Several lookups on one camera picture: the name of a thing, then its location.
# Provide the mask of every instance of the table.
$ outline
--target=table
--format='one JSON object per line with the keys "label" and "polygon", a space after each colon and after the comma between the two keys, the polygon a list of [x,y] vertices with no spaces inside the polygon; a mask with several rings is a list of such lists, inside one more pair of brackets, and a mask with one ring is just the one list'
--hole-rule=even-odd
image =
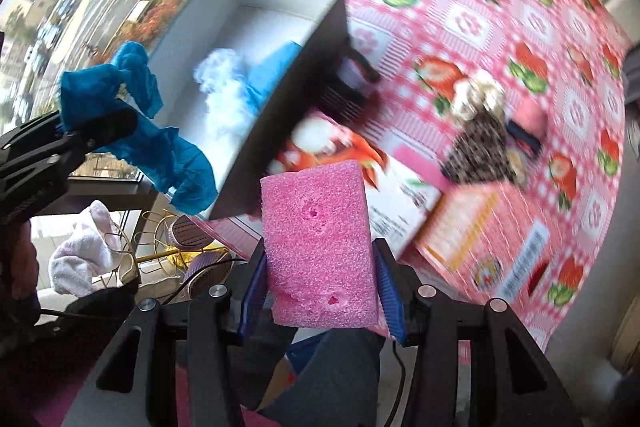
{"label": "table", "polygon": [[[359,129],[375,144],[400,140],[446,158],[459,133],[452,83],[422,81],[418,61],[489,71],[507,115],[525,97],[548,112],[527,194],[561,223],[564,244],[520,314],[542,349],[571,306],[609,226],[620,180],[623,84],[631,42],[598,0],[346,0],[356,49],[382,74],[382,106]],[[250,255],[262,231],[242,216],[199,225]]]}

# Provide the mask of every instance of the metal bolt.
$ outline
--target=metal bolt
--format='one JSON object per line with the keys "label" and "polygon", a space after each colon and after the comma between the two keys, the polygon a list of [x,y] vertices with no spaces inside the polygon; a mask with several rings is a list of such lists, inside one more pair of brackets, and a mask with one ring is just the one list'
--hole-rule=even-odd
{"label": "metal bolt", "polygon": [[424,297],[425,299],[431,299],[431,297],[435,297],[436,293],[438,293],[438,291],[430,284],[423,284],[418,288],[418,295],[420,297]]}
{"label": "metal bolt", "polygon": [[507,309],[507,303],[502,299],[491,299],[489,301],[489,306],[494,312],[498,312],[498,313],[506,311]]}
{"label": "metal bolt", "polygon": [[155,307],[156,307],[156,300],[150,297],[147,297],[146,299],[142,299],[142,301],[140,301],[140,304],[138,304],[138,308],[140,308],[143,312],[149,312]]}
{"label": "metal bolt", "polygon": [[212,297],[222,297],[226,294],[226,286],[223,284],[215,284],[209,288],[209,295]]}

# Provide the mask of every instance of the person's hand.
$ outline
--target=person's hand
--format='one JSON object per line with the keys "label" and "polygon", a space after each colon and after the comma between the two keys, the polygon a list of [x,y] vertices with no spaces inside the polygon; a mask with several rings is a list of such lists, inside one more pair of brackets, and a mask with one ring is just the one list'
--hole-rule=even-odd
{"label": "person's hand", "polygon": [[19,229],[10,230],[4,247],[8,248],[6,258],[11,268],[11,296],[26,299],[36,291],[40,271],[36,247],[31,242],[31,223],[27,221]]}

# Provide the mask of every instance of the gray pants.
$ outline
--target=gray pants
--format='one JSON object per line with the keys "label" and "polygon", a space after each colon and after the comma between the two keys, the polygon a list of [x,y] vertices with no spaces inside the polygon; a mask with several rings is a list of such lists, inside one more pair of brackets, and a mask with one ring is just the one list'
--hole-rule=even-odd
{"label": "gray pants", "polygon": [[369,330],[332,330],[296,382],[260,411],[282,427],[375,427],[380,350]]}

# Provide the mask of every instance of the pink sponge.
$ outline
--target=pink sponge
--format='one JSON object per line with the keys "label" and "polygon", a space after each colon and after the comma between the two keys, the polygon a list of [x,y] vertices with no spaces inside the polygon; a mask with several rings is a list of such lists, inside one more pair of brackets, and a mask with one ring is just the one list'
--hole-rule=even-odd
{"label": "pink sponge", "polygon": [[367,328],[378,293],[355,160],[263,178],[262,225],[276,324]]}

